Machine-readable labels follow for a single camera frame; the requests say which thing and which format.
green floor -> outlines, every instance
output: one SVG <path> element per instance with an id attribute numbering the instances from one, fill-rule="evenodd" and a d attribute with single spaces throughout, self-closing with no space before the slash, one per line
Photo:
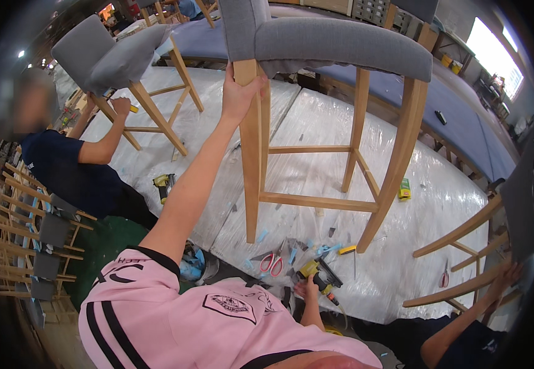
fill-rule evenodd
<path id="1" fill-rule="evenodd" d="M 81 229 L 76 236 L 74 246 L 85 249 L 85 259 L 70 261 L 67 273 L 76 275 L 76 282 L 64 283 L 64 289 L 77 310 L 80 310 L 80 304 L 105 264 L 114 260 L 128 245 L 139 244 L 148 233 L 141 225 L 119 217 L 98 221 L 84 218 L 82 222 L 94 230 Z"/>

pink t-shirt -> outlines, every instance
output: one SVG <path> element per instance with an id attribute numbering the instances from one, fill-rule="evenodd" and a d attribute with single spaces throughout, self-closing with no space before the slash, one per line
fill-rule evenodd
<path id="1" fill-rule="evenodd" d="M 225 280 L 179 295 L 178 276 L 174 261 L 141 247 L 103 268 L 79 315 L 98 368 L 264 368 L 323 350 L 382 367 L 361 341 L 296 323 L 258 285 Z"/>

scissors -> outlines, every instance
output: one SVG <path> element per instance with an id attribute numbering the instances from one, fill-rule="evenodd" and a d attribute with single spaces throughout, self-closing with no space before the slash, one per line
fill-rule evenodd
<path id="1" fill-rule="evenodd" d="M 449 284 L 448 262 L 449 262 L 449 259 L 445 261 L 445 270 L 443 274 L 441 274 L 441 280 L 440 280 L 441 288 L 446 288 Z"/>
<path id="2" fill-rule="evenodd" d="M 272 277 L 277 277 L 281 273 L 284 268 L 284 261 L 281 259 L 281 249 L 284 247 L 284 242 L 281 243 L 277 251 L 270 253 L 261 260 L 259 269 L 262 272 L 269 271 Z"/>

worker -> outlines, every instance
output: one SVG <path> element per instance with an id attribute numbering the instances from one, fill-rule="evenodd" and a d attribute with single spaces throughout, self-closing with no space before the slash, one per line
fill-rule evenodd
<path id="1" fill-rule="evenodd" d="M 44 70 L 25 70 L 14 93 L 14 129 L 23 161 L 49 192 L 94 217 L 119 216 L 153 228 L 158 218 L 144 197 L 108 166 L 130 112 L 129 99 L 111 100 L 117 113 L 111 129 L 99 142 L 85 142 L 79 137 L 95 107 L 90 93 L 86 110 L 66 137 L 47 129 L 52 121 L 48 107 L 57 96 Z"/>
<path id="2" fill-rule="evenodd" d="M 361 341 L 324 332 L 312 278 L 297 287 L 306 299 L 301 323 L 269 291 L 239 278 L 179 295 L 185 242 L 234 131 L 267 79 L 241 87 L 233 74 L 228 64 L 220 120 L 168 194 L 158 223 L 101 270 L 83 301 L 86 352 L 99 368 L 381 368 Z"/>
<path id="3" fill-rule="evenodd" d="M 203 12 L 201 12 L 201 9 L 199 9 L 199 6 L 195 2 L 195 0 L 174 0 L 171 1 L 171 3 L 177 3 L 179 6 L 179 11 L 182 15 L 187 17 L 190 21 L 198 21 L 200 19 L 203 19 L 204 15 Z M 172 13 L 175 12 L 175 7 L 173 4 L 169 4 L 167 7 L 167 10 Z"/>
<path id="4" fill-rule="evenodd" d="M 521 264 L 505 262 L 487 292 L 460 316 L 396 319 L 388 325 L 354 319 L 355 333 L 391 349 L 405 369 L 488 368 L 506 332 L 486 327 L 503 292 L 521 276 Z M 483 322 L 476 319 L 484 314 Z"/>

hand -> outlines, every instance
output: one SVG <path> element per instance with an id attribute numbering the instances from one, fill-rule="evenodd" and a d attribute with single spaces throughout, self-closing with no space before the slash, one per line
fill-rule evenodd
<path id="1" fill-rule="evenodd" d="M 95 107 L 93 94 L 91 92 L 86 93 L 86 112 L 92 113 Z"/>
<path id="2" fill-rule="evenodd" d="M 127 97 L 120 97 L 118 99 L 112 99 L 111 105 L 114 106 L 114 110 L 117 115 L 128 116 L 132 103 Z"/>
<path id="3" fill-rule="evenodd" d="M 307 280 L 299 281 L 294 287 L 293 291 L 304 299 L 306 303 L 315 302 L 318 304 L 318 286 L 314 284 L 314 275 L 309 275 Z"/>
<path id="4" fill-rule="evenodd" d="M 484 295 L 484 298 L 490 304 L 489 308 L 498 307 L 501 300 L 503 292 L 507 290 L 512 284 L 517 282 L 519 277 L 522 275 L 523 265 L 514 263 L 511 265 L 511 262 L 504 262 L 499 268 L 499 274 L 493 280 L 492 284 L 488 288 L 488 291 Z"/>
<path id="5" fill-rule="evenodd" d="M 267 76 L 263 75 L 242 87 L 234 82 L 234 66 L 228 62 L 222 95 L 222 118 L 234 128 L 238 127 L 249 111 L 250 101 L 266 81 Z"/>

